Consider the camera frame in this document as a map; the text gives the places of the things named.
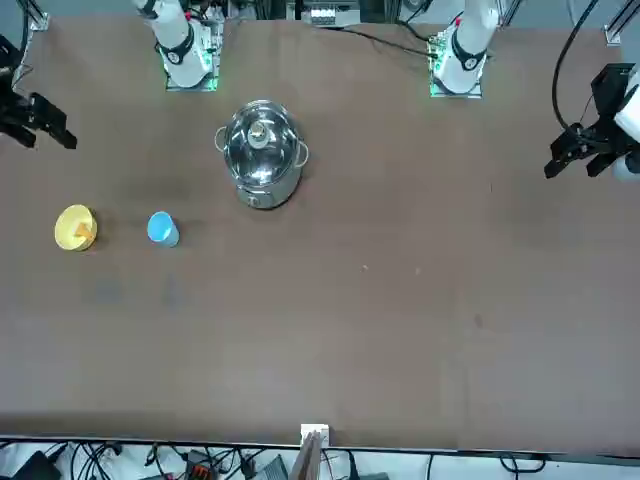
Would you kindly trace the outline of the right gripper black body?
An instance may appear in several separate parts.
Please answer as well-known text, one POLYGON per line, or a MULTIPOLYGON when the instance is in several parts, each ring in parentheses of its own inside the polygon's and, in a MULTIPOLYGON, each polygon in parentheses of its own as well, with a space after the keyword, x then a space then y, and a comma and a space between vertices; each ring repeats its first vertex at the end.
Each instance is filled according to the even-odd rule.
POLYGON ((30 101, 17 93, 13 87, 13 77, 20 65, 19 50, 4 36, 1 36, 1 120, 28 121, 30 101))

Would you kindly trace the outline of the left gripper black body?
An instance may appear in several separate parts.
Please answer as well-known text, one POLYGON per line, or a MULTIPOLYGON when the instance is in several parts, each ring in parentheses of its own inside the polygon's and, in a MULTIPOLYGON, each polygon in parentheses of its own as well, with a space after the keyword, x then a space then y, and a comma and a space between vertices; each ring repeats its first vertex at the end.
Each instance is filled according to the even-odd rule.
POLYGON ((616 124, 614 117, 624 103, 626 89, 633 72, 633 63, 609 63, 591 81, 598 115, 592 127, 596 131, 598 140, 612 141, 621 136, 627 142, 632 141, 632 137, 616 124))

